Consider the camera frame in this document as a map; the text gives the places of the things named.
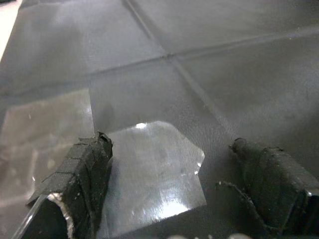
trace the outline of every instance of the gray mat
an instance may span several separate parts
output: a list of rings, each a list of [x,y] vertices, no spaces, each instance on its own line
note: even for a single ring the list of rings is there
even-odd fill
[[[95,130],[170,123],[205,154],[207,205],[128,238],[253,236],[245,205],[214,183],[242,185],[228,150],[238,136],[319,178],[318,39],[315,0],[25,0],[0,63],[0,123],[12,106],[83,88]]]

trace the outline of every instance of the clear plastic piece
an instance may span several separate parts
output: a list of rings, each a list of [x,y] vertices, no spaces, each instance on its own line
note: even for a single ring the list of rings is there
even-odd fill
[[[98,239],[206,205],[197,175],[204,152],[173,125],[139,123],[109,137],[114,159]]]
[[[9,108],[0,135],[0,208],[25,202],[79,136],[93,135],[87,89]]]

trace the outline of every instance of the dark gray surface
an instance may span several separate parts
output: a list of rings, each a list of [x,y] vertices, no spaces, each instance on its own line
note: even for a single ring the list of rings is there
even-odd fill
[[[253,235],[245,205],[214,183],[242,183],[237,136],[319,178],[318,38],[316,0],[25,0],[0,63],[0,117],[89,88],[95,129],[166,121],[205,153],[207,207],[145,232]]]

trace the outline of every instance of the gray fabric surface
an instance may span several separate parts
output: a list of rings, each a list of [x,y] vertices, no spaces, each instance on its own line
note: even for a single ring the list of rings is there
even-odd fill
[[[253,236],[238,195],[214,183],[242,186],[238,136],[319,178],[318,39],[316,0],[25,0],[0,63],[0,123],[12,105],[83,88],[95,130],[170,123],[205,154],[207,206],[137,233]]]

